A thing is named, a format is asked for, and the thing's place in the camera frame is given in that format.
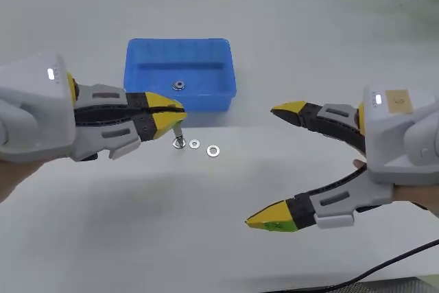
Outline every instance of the white tabletop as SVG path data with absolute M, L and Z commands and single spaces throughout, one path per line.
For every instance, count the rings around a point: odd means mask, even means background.
M 437 238 L 429 212 L 393 204 L 352 228 L 250 229 L 260 208 L 353 170 L 347 145 L 272 106 L 358 104 L 365 84 L 438 92 L 435 7 L 401 0 L 0 0 L 0 63 L 62 54 L 81 84 L 121 86 L 131 38 L 227 38 L 230 111 L 117 161 L 55 161 L 0 206 L 0 292 L 260 292 L 338 283 Z M 205 154 L 217 144 L 216 159 Z M 370 279 L 439 273 L 429 250 Z

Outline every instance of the metal screw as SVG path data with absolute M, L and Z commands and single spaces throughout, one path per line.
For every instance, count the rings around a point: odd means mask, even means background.
M 185 89 L 185 83 L 179 80 L 173 83 L 172 88 L 175 89 L 176 91 L 181 91 Z

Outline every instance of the label sticker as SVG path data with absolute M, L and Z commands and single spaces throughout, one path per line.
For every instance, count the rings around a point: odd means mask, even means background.
M 390 113 L 412 113 L 413 106 L 407 89 L 385 91 Z
M 293 233 L 297 231 L 297 226 L 292 221 L 284 222 L 266 222 L 263 224 L 265 229 L 268 231 L 280 231 L 284 233 Z

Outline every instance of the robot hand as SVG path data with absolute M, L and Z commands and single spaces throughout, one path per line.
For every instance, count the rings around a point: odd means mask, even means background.
M 247 219 L 252 228 L 294 232 L 314 224 L 352 226 L 354 212 L 394 200 L 418 201 L 422 198 L 407 195 L 414 188 L 425 195 L 426 189 L 436 189 L 439 183 L 439 101 L 434 95 L 367 87 L 359 108 L 300 101 L 276 106 L 272 113 L 346 142 L 367 155 L 368 163 L 357 162 L 355 172 L 330 185 L 264 208 Z
M 56 54 L 0 68 L 0 160 L 117 159 L 179 126 L 182 104 L 155 93 L 77 84 Z

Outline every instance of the blue tray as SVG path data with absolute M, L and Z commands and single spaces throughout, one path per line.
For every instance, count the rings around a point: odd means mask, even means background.
M 174 88 L 179 81 L 182 90 Z M 236 96 L 230 45 L 225 39 L 132 39 L 123 87 L 170 97 L 187 112 L 227 111 Z

